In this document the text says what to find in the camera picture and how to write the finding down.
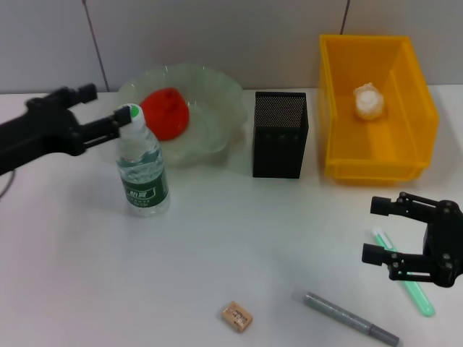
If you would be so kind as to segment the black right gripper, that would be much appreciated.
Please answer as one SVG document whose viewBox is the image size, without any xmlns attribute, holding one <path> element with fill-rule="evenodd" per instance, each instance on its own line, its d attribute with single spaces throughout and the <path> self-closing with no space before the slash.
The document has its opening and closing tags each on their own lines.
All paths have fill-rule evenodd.
<svg viewBox="0 0 463 347">
<path fill-rule="evenodd" d="M 388 268 L 391 280 L 434 282 L 450 288 L 462 274 L 462 211 L 458 204 L 441 200 L 434 209 L 434 201 L 400 192 L 396 201 L 372 197 L 370 212 L 376 215 L 399 215 L 429 223 L 422 254 L 405 254 L 373 244 L 363 244 L 362 261 Z"/>
</svg>

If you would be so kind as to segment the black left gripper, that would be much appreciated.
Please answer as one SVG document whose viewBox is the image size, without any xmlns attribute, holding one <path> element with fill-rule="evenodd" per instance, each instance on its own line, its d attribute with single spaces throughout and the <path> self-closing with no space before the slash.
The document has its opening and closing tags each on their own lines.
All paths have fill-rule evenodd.
<svg viewBox="0 0 463 347">
<path fill-rule="evenodd" d="M 1 125 L 1 174 L 51 153 L 71 156 L 120 137 L 130 124 L 130 108 L 80 126 L 70 108 L 97 99 L 93 83 L 77 89 L 61 87 L 43 98 L 27 101 L 26 112 Z"/>
</svg>

